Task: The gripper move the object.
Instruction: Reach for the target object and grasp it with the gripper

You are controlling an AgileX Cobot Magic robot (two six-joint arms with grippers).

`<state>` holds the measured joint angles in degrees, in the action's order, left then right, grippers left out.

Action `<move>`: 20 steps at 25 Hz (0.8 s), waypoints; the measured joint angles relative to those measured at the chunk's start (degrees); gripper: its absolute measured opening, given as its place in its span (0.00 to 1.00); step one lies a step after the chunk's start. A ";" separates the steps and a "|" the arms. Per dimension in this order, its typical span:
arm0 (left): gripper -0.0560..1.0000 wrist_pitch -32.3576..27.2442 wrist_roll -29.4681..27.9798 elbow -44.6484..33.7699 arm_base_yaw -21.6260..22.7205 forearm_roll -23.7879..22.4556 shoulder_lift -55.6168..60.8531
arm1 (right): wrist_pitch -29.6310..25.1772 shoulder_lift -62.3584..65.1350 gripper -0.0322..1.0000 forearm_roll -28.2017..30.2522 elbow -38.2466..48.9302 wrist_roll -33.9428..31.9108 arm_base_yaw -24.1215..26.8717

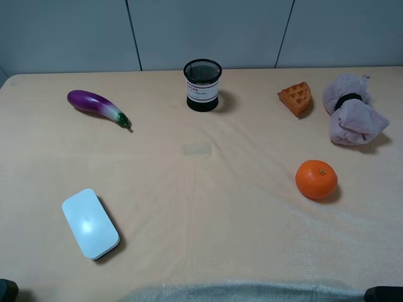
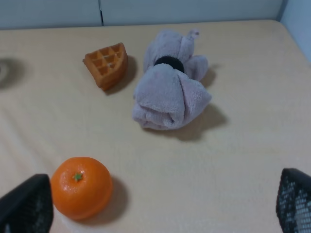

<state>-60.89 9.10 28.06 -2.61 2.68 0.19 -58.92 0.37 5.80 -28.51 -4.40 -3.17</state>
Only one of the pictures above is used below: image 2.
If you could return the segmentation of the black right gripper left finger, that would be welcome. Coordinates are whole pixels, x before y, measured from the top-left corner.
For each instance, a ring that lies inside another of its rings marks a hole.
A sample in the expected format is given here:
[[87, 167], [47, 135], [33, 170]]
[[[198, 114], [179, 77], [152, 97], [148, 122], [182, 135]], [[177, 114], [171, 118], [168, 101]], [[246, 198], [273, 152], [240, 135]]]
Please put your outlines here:
[[35, 174], [0, 199], [2, 233], [48, 233], [53, 202], [47, 174]]

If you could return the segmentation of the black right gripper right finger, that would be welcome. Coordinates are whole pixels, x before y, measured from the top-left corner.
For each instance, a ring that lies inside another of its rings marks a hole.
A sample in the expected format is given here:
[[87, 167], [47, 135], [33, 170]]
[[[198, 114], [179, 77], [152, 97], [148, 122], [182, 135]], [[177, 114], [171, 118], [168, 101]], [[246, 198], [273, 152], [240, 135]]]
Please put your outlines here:
[[296, 168], [282, 170], [276, 215], [284, 233], [311, 233], [311, 177]]

